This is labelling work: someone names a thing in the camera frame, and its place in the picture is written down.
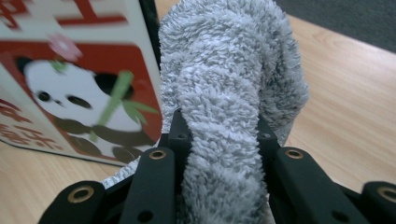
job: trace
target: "panda ear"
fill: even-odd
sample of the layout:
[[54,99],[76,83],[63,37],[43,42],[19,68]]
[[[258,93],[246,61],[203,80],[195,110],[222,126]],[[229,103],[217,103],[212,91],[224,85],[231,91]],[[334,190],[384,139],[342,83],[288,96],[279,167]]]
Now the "panda ear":
[[[98,87],[107,95],[110,95],[116,85],[117,76],[110,73],[97,73],[94,77]],[[134,88],[129,87],[128,91],[125,92],[123,99],[126,100],[132,96]]]
[[18,57],[15,60],[15,63],[18,67],[18,69],[20,70],[20,72],[22,74],[24,74],[24,67],[26,66],[26,64],[30,63],[32,61],[32,59],[30,58],[26,58],[26,57]]

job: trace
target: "panda illustration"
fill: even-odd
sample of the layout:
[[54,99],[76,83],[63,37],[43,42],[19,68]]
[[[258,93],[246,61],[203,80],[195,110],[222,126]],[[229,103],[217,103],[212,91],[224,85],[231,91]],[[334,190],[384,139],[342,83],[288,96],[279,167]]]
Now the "panda illustration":
[[[128,163],[155,142],[143,131],[140,121],[132,120],[122,105],[112,112],[106,125],[98,125],[108,104],[117,76],[95,74],[72,63],[64,63],[62,72],[48,60],[18,58],[35,101],[53,115],[57,127],[69,135],[69,142],[91,156],[107,156]],[[123,99],[129,99],[134,88]],[[90,134],[97,138],[92,141]]]

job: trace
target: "panda head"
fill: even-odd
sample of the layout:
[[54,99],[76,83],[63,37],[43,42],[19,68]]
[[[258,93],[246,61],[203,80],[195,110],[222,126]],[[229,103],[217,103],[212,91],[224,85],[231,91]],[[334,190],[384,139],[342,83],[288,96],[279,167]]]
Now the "panda head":
[[[16,64],[24,74],[35,101],[60,119],[72,119],[93,125],[105,109],[117,76],[95,74],[71,63],[65,63],[62,73],[47,60],[18,58]],[[132,86],[124,95],[133,94]]]

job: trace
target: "panda eye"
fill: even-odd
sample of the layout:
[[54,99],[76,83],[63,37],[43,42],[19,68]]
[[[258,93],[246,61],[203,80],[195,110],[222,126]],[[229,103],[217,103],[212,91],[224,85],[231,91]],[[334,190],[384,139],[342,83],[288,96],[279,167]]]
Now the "panda eye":
[[38,99],[40,99],[40,101],[44,101],[44,102],[47,102],[50,100],[50,95],[45,91],[40,91],[37,94],[37,97],[38,97]]
[[72,104],[79,105],[79,106],[82,106],[82,107],[87,108],[87,109],[91,109],[92,108],[90,103],[86,102],[85,100],[83,100],[83,99],[81,99],[81,98],[79,98],[77,96],[68,96],[67,100],[70,101]]

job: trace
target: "wood grain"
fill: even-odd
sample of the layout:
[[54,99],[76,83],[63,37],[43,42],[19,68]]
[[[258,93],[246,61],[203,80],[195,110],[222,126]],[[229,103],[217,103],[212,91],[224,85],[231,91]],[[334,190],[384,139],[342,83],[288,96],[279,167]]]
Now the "wood grain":
[[[162,17],[176,0],[157,0]],[[308,151],[331,176],[360,190],[396,183],[396,55],[290,17],[311,99],[288,146]],[[35,223],[65,187],[119,167],[0,142],[0,223]]]

